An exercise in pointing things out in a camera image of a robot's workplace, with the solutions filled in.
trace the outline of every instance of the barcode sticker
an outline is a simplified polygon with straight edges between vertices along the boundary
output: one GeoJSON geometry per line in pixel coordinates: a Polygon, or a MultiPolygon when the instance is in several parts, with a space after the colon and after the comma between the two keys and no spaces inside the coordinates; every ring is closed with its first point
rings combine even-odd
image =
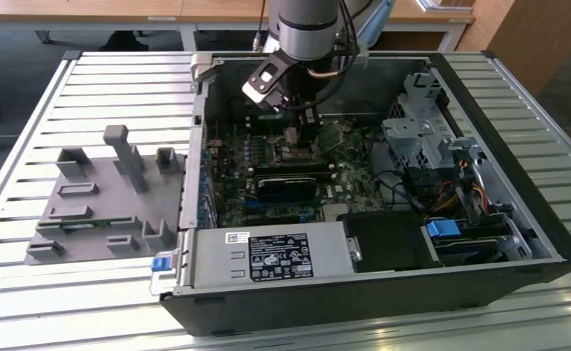
{"type": "Polygon", "coordinates": [[[176,17],[151,17],[148,16],[148,20],[176,20],[176,17]]]}
{"type": "Polygon", "coordinates": [[[227,244],[248,243],[249,232],[229,232],[224,234],[224,242],[227,244]]]}

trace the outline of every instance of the white sticker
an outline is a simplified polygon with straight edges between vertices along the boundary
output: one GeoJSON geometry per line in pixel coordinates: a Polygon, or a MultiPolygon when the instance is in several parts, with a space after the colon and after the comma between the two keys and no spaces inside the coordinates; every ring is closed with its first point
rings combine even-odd
{"type": "Polygon", "coordinates": [[[148,20],[176,20],[176,17],[151,17],[151,16],[148,16],[148,20]]]}
{"type": "Polygon", "coordinates": [[[449,18],[451,23],[471,23],[469,18],[449,18]]]}
{"type": "Polygon", "coordinates": [[[224,243],[243,244],[248,243],[249,232],[229,232],[224,234],[224,243]]]}

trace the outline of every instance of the blue tab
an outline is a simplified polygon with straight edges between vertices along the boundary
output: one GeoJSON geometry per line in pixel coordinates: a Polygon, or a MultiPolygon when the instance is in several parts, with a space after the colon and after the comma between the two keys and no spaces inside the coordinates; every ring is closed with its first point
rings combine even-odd
{"type": "Polygon", "coordinates": [[[431,238],[435,236],[457,236],[460,235],[459,226],[451,219],[435,220],[425,224],[425,229],[431,238]]]}
{"type": "Polygon", "coordinates": [[[172,258],[171,257],[153,257],[151,262],[152,272],[164,272],[172,270],[172,258]]]}

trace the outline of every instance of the red wire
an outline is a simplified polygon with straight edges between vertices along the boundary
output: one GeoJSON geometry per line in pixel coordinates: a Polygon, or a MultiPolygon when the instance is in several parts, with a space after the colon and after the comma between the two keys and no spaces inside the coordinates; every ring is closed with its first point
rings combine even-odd
{"type": "Polygon", "coordinates": [[[449,185],[451,183],[452,183],[451,181],[445,181],[441,184],[441,187],[439,188],[439,199],[437,199],[439,202],[441,202],[441,198],[443,198],[443,189],[445,188],[445,185],[449,185]]]}
{"type": "Polygon", "coordinates": [[[487,208],[487,203],[489,202],[489,199],[487,197],[487,192],[484,191],[484,189],[480,186],[477,186],[476,183],[471,183],[471,185],[475,186],[476,188],[479,188],[480,191],[481,191],[481,199],[480,199],[480,201],[481,201],[481,210],[484,211],[485,214],[488,214],[489,210],[487,208]]]}

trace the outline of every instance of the warning label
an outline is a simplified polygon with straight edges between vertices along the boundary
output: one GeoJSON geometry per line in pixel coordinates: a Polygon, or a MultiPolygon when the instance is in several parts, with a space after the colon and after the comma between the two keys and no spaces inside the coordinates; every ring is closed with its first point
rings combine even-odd
{"type": "Polygon", "coordinates": [[[305,233],[251,237],[248,252],[253,282],[313,276],[305,233]]]}

